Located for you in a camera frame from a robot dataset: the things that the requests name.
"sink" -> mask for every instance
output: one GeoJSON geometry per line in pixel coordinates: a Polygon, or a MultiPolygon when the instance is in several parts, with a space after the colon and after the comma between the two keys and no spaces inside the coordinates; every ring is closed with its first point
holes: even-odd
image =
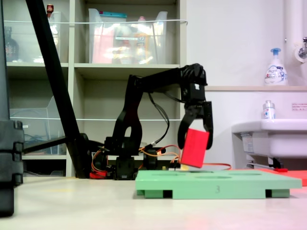
{"type": "Polygon", "coordinates": [[[269,158],[307,158],[307,119],[262,119],[232,127],[244,152],[269,158]]]}

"black tripod leg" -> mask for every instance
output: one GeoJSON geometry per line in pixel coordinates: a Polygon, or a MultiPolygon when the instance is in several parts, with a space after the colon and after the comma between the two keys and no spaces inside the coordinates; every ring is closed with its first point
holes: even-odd
{"type": "MultiPolygon", "coordinates": [[[[5,44],[4,44],[4,25],[3,25],[3,6],[0,0],[0,120],[9,120],[9,94],[8,78],[6,71],[5,44]]],[[[3,161],[4,154],[0,152],[0,162],[3,161]]],[[[2,177],[6,172],[2,171],[3,165],[0,164],[0,217],[11,216],[14,213],[14,189],[8,186],[2,177]]]]}
{"type": "Polygon", "coordinates": [[[89,178],[92,156],[80,135],[42,0],[26,0],[77,177],[89,178]]]}
{"type": "Polygon", "coordinates": [[[10,121],[3,5],[0,0],[0,217],[14,213],[14,187],[23,182],[23,139],[22,123],[10,121]]]}

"green shape sorter board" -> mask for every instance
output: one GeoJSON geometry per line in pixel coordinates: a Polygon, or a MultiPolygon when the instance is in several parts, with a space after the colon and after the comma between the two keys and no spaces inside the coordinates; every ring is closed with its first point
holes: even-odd
{"type": "Polygon", "coordinates": [[[302,180],[258,170],[139,171],[137,195],[173,199],[254,199],[289,197],[302,180]]]}

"pipe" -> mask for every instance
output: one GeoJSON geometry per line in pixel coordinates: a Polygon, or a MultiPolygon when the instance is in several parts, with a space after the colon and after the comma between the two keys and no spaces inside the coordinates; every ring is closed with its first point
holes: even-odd
{"type": "Polygon", "coordinates": [[[298,56],[303,47],[304,30],[304,0],[284,0],[285,10],[285,56],[284,63],[290,85],[307,85],[304,75],[307,73],[307,60],[298,56]]]}

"table surface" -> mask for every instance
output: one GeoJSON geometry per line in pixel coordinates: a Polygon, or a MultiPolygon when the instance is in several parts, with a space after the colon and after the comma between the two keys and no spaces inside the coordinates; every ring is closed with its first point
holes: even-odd
{"type": "Polygon", "coordinates": [[[290,198],[143,199],[134,181],[25,178],[1,230],[306,230],[307,187],[290,198]]]}

